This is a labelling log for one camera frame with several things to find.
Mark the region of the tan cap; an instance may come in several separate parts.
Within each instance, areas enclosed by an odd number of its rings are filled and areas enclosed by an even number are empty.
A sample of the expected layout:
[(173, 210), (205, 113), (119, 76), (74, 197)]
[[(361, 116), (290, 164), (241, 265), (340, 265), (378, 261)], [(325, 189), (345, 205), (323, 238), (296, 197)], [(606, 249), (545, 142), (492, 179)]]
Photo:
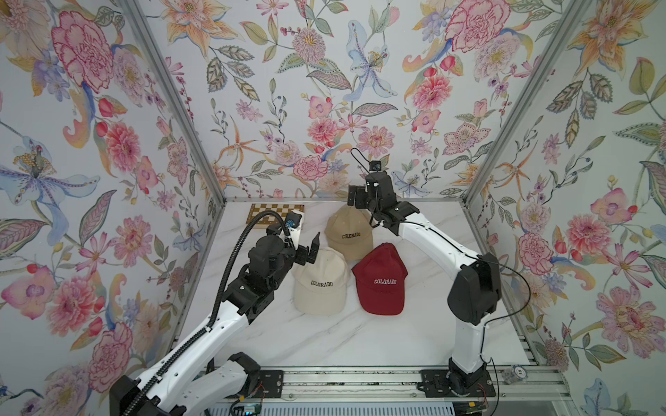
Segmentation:
[(360, 261), (375, 247), (370, 215), (354, 206), (342, 206), (328, 220), (324, 230), (329, 247), (348, 262)]

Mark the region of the cream Colorado cap front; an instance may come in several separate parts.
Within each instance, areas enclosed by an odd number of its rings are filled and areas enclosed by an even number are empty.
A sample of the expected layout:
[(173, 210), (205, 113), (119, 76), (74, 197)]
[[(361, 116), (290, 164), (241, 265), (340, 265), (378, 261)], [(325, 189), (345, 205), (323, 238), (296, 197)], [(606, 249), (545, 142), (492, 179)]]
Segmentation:
[(317, 253), (315, 263), (297, 265), (293, 302), (306, 315), (336, 315), (343, 311), (350, 281), (350, 267), (345, 257), (330, 247)]

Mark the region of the red Colorado cap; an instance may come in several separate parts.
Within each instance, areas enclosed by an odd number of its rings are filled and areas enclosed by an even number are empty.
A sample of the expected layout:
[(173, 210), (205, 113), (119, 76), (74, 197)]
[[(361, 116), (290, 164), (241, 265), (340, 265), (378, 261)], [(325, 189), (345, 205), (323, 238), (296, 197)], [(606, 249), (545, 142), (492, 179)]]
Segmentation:
[(409, 273), (393, 244), (380, 244), (351, 270), (360, 305), (366, 312), (385, 317), (403, 312)]

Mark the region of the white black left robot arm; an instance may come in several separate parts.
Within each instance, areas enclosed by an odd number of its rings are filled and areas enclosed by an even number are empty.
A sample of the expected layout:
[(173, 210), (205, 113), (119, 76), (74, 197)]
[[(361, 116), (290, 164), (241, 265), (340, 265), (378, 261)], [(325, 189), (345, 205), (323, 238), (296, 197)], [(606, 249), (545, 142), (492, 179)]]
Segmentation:
[(279, 235), (262, 237), (194, 332), (139, 376), (116, 381), (110, 414), (201, 415), (218, 400), (254, 392), (261, 367), (249, 355), (235, 353), (211, 371), (206, 365), (270, 305), (294, 265), (315, 262), (319, 247), (319, 237), (296, 248)]

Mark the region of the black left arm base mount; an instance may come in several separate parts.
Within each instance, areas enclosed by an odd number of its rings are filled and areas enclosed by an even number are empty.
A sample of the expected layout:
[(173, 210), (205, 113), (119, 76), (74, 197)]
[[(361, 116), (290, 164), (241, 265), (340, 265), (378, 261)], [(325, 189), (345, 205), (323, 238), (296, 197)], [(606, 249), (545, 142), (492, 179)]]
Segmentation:
[(244, 384), (232, 395), (232, 398), (280, 399), (282, 397), (284, 370), (262, 369), (258, 362), (242, 352), (231, 355), (229, 361), (239, 364), (245, 375)]

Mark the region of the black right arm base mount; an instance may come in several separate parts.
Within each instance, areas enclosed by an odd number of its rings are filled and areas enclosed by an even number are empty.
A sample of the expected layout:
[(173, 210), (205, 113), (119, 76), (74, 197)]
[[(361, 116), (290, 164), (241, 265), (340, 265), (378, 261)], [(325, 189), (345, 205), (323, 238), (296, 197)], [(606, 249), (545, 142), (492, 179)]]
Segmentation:
[(465, 373), (452, 359), (446, 369), (423, 369), (416, 388), (427, 398), (481, 398), (496, 396), (496, 390), (487, 364), (473, 373)]

